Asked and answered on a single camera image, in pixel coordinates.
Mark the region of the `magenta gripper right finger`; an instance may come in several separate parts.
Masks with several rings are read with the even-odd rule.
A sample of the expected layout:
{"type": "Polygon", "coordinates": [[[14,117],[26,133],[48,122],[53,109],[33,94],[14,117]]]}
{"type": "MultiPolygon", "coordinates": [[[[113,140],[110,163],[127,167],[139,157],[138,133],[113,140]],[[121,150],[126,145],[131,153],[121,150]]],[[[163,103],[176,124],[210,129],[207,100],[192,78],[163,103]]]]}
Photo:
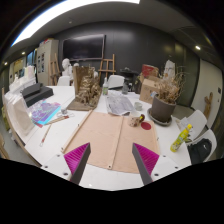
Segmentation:
{"type": "Polygon", "coordinates": [[[134,143],[132,146],[132,154],[135,158],[143,185],[152,183],[151,174],[159,159],[159,155],[137,143],[134,143]]]}

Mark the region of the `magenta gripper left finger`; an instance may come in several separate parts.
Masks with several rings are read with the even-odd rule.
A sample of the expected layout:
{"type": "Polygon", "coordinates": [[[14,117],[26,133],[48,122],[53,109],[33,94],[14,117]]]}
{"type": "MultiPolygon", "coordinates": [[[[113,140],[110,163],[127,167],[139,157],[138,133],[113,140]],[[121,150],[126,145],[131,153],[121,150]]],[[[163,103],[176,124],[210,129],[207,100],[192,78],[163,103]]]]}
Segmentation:
{"type": "Polygon", "coordinates": [[[72,174],[70,179],[72,183],[76,185],[80,183],[90,153],[90,144],[86,143],[64,155],[65,161],[72,174]]]}

